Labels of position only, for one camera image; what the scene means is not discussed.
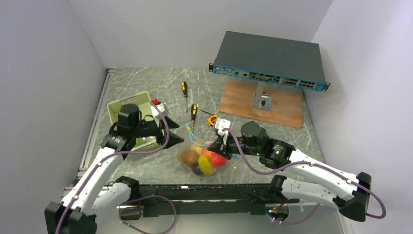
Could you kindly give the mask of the clear zip top bag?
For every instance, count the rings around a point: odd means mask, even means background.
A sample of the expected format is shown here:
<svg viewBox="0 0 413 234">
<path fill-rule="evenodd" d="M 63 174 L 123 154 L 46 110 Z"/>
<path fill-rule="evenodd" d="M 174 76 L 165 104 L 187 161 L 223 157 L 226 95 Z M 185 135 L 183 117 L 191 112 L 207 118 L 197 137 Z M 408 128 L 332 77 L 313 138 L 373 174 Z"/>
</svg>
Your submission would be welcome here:
<svg viewBox="0 0 413 234">
<path fill-rule="evenodd" d="M 197 176 L 210 176 L 218 171 L 226 170 L 238 162 L 241 157 L 233 155 L 226 159 L 207 148 L 212 143 L 196 135 L 190 123 L 184 124 L 177 131 L 177 135 L 184 139 L 178 144 L 177 159 L 189 171 Z"/>
</svg>

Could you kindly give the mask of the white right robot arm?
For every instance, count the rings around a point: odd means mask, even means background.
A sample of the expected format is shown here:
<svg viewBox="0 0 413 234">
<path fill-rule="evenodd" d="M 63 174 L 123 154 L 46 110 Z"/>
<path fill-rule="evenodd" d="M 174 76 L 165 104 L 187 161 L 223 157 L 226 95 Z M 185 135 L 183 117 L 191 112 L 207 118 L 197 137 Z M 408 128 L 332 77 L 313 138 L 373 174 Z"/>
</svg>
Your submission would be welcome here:
<svg viewBox="0 0 413 234">
<path fill-rule="evenodd" d="M 368 204 L 372 177 L 360 172 L 355 175 L 328 166 L 282 140 L 270 138 L 266 129 L 250 121 L 241 128 L 241 136 L 229 130 L 230 122 L 218 118 L 213 124 L 217 139 L 209 151 L 230 160 L 234 155 L 257 156 L 265 167 L 277 172 L 288 171 L 309 178 L 311 183 L 299 185 L 295 180 L 276 175 L 268 189 L 274 202 L 284 199 L 310 199 L 329 205 L 343 216 L 364 222 L 369 216 Z"/>
</svg>

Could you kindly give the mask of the yellow starfruit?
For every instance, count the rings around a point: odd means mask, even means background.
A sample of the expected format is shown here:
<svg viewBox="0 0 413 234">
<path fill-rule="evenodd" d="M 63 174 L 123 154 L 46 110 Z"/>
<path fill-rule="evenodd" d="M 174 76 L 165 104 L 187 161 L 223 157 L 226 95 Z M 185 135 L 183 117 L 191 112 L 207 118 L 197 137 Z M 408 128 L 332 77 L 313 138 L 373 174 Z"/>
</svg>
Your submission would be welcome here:
<svg viewBox="0 0 413 234">
<path fill-rule="evenodd" d="M 201 169 L 201 171 L 205 174 L 205 175 L 211 175 L 214 173 L 214 166 L 211 162 L 211 157 L 207 156 L 207 155 L 200 155 L 200 157 L 197 160 L 199 167 Z"/>
</svg>

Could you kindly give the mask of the yellow lemon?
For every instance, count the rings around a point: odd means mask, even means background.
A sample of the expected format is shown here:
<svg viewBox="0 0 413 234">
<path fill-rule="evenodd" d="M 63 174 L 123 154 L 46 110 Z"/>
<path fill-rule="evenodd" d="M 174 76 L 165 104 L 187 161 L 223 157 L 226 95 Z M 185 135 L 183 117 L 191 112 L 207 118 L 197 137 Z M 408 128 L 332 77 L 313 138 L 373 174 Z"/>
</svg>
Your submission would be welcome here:
<svg viewBox="0 0 413 234">
<path fill-rule="evenodd" d="M 201 147 L 199 147 L 195 144 L 192 144 L 190 149 L 197 152 L 198 154 L 202 154 L 202 152 L 203 152 L 203 148 L 201 148 Z"/>
</svg>

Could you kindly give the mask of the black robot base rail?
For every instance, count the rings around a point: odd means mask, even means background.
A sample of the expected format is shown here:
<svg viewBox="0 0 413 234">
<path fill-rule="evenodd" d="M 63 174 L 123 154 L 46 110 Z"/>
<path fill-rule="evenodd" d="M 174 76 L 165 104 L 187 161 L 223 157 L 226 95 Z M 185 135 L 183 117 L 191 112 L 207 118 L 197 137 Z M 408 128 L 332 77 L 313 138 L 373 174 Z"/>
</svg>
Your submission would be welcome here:
<svg viewBox="0 0 413 234">
<path fill-rule="evenodd" d="M 264 215 L 272 205 L 298 203 L 271 191 L 268 183 L 140 185 L 122 202 L 143 217 L 160 215 L 237 214 Z"/>
</svg>

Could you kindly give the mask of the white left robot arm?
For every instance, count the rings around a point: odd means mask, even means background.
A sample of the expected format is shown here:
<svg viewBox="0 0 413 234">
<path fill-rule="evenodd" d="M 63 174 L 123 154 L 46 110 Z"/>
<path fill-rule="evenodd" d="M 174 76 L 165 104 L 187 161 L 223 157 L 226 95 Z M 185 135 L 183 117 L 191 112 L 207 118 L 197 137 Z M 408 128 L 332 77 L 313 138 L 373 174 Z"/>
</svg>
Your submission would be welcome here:
<svg viewBox="0 0 413 234">
<path fill-rule="evenodd" d="M 184 140 L 171 133 L 179 124 L 168 117 L 162 102 L 152 100 L 151 121 L 146 121 L 138 105 L 120 107 L 117 121 L 104 137 L 93 163 L 79 182 L 59 203 L 50 202 L 44 214 L 50 234 L 94 234 L 104 215 L 119 205 L 135 204 L 146 199 L 170 200 L 157 194 L 143 194 L 138 180 L 118 178 L 111 188 L 101 193 L 110 175 L 128 155 L 150 155 Z"/>
</svg>

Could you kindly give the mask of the dark purple mangosteen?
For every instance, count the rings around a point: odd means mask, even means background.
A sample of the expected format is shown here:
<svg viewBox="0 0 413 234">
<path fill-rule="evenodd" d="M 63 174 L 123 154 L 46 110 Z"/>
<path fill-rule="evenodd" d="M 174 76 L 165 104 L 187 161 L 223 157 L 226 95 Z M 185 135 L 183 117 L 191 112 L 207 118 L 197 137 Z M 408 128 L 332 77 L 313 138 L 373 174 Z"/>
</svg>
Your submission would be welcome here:
<svg viewBox="0 0 413 234">
<path fill-rule="evenodd" d="M 193 165 L 191 166 L 191 171 L 192 171 L 195 175 L 198 175 L 198 176 L 201 176 L 201 175 L 204 174 L 204 173 L 201 171 L 198 163 L 195 163 L 195 164 L 193 164 Z"/>
</svg>

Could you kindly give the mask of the red apple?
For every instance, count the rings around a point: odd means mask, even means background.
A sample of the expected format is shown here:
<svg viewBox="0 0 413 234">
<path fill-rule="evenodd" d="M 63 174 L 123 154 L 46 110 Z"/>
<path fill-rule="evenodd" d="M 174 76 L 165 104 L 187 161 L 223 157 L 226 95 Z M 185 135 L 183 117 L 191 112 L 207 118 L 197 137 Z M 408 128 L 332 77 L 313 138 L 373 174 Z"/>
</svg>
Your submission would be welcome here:
<svg viewBox="0 0 413 234">
<path fill-rule="evenodd" d="M 211 162 L 215 167 L 221 167 L 226 165 L 227 159 L 217 153 L 211 154 Z"/>
</svg>

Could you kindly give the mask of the brown kiwi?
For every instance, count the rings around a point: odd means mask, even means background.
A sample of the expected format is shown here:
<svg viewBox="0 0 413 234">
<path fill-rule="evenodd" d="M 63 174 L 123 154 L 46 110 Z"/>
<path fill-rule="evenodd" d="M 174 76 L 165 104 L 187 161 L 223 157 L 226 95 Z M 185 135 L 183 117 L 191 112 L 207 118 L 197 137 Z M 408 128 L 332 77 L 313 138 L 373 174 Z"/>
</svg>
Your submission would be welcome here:
<svg viewBox="0 0 413 234">
<path fill-rule="evenodd" d="M 194 150 L 184 150 L 178 156 L 178 159 L 187 166 L 192 166 L 197 163 L 198 158 L 199 153 Z"/>
</svg>

